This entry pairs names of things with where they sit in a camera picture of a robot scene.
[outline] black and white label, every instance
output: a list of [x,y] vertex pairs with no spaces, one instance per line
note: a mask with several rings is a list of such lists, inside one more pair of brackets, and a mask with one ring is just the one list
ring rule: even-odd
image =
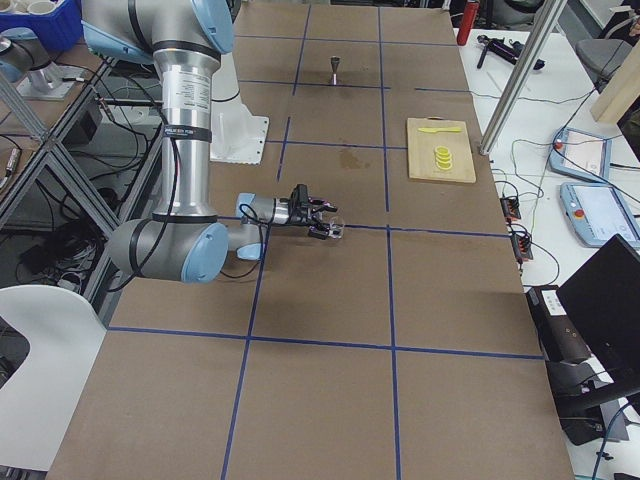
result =
[[170,70],[164,73],[162,100],[164,108],[208,111],[211,102],[211,79],[191,72]]
[[544,300],[544,304],[547,306],[547,309],[549,310],[549,313],[552,317],[561,317],[567,315],[567,312],[564,310],[564,307],[560,303],[560,299],[558,298],[555,290],[543,290],[542,299]]

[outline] brown stain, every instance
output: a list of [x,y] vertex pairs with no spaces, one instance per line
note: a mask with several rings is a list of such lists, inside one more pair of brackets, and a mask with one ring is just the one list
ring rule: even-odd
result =
[[369,168],[370,162],[364,162],[356,157],[351,149],[343,148],[340,150],[340,166],[345,170],[359,170]]

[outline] blue electronic device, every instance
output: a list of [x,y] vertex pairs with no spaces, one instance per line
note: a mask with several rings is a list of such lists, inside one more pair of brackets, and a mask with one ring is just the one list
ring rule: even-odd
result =
[[571,226],[587,247],[601,247],[616,233],[640,248],[640,228],[620,192],[605,183],[563,183],[560,199]]
[[610,162],[611,139],[573,128],[558,132],[549,154],[552,171],[586,182],[608,179]]

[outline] white plastic base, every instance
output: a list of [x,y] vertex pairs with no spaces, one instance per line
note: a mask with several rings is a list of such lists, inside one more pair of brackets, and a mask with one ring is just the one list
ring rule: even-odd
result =
[[211,114],[211,160],[259,164],[269,129],[269,118],[251,115],[239,98],[226,103],[214,103]]
[[[65,78],[76,78],[82,76],[84,69],[78,67],[67,67],[59,65],[62,69],[62,76]],[[31,82],[27,77],[18,85],[18,93],[22,95],[25,100],[64,100],[69,95],[69,92],[73,88],[76,82],[62,82],[58,88],[54,88],[48,92],[41,92],[31,86]]]

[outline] chair seat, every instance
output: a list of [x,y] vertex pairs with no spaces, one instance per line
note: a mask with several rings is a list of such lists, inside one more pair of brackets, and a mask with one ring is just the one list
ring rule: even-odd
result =
[[616,39],[587,39],[576,43],[576,55],[591,73],[611,80],[613,73],[631,52],[631,45]]
[[0,465],[48,471],[106,330],[84,298],[44,285],[0,289],[0,316],[29,342],[0,388]]

